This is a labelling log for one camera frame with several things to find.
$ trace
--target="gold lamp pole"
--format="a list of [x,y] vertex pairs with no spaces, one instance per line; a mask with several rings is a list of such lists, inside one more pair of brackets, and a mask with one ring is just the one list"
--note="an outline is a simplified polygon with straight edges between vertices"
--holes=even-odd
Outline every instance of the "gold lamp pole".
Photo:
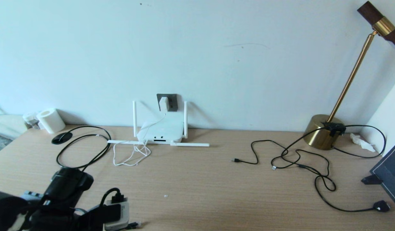
[[[340,107],[341,101],[345,97],[347,90],[349,89],[351,82],[356,76],[356,73],[362,63],[364,56],[366,55],[370,44],[373,41],[373,38],[376,34],[382,36],[388,41],[392,41],[395,44],[395,27],[394,25],[388,21],[370,2],[366,2],[363,6],[361,6],[357,10],[370,24],[372,25],[374,31],[368,35],[366,42],[363,45],[363,48],[360,52],[360,55],[354,65],[353,70],[350,73],[349,79],[346,82],[346,85],[343,88],[331,114],[328,115],[315,115],[309,122],[309,125],[306,128],[305,134],[310,133],[313,130],[320,129],[325,127],[327,123],[338,123],[342,124],[342,122],[335,118],[334,115],[337,112],[337,109]],[[332,133],[328,129],[320,129],[311,133],[310,135],[304,137],[304,141],[318,149],[322,150],[329,150],[332,148],[333,144],[337,140],[338,136],[340,135],[340,131]]]

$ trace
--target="desk surface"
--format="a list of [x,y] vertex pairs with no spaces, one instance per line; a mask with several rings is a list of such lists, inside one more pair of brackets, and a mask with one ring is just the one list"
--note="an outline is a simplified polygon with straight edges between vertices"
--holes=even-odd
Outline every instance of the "desk surface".
[[[132,139],[128,127],[104,127],[113,139]],[[83,128],[74,137],[101,133]],[[28,130],[0,152],[0,191],[20,196],[25,190],[43,193],[59,169],[55,162],[66,144],[55,146],[56,134]],[[281,153],[271,143],[258,143],[260,164],[235,163],[254,160],[250,142],[272,139],[288,145],[301,133],[190,130],[188,142],[209,142],[209,148],[150,145],[152,155],[138,166],[115,167],[112,149],[86,169],[95,182],[84,192],[77,207],[90,209],[106,190],[119,187],[130,200],[130,222],[140,221],[144,230],[395,230],[395,205],[379,185],[360,182],[380,158],[361,159],[335,150],[316,150],[301,141],[295,148],[318,152],[330,162],[337,191],[319,184],[324,196],[343,209],[365,209],[379,200],[391,206],[387,213],[340,212],[317,195],[315,175],[298,167],[272,170],[270,160]],[[71,146],[61,158],[69,166],[87,163],[105,145],[92,136]],[[339,148],[372,155],[341,137]],[[124,160],[132,146],[117,146],[117,161]],[[300,163],[325,172],[321,158],[302,155]]]

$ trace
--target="white router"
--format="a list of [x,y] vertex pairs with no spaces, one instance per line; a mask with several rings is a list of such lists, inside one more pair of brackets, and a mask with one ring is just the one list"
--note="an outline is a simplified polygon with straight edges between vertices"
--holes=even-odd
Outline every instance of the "white router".
[[[171,146],[209,147],[208,143],[182,143],[182,138],[188,137],[188,107],[184,102],[183,121],[174,113],[167,112],[162,120],[147,121],[138,133],[136,123],[136,101],[133,101],[133,136],[138,141],[108,140],[108,143],[142,145],[143,143],[170,144]],[[168,98],[159,101],[162,111],[167,111]]]

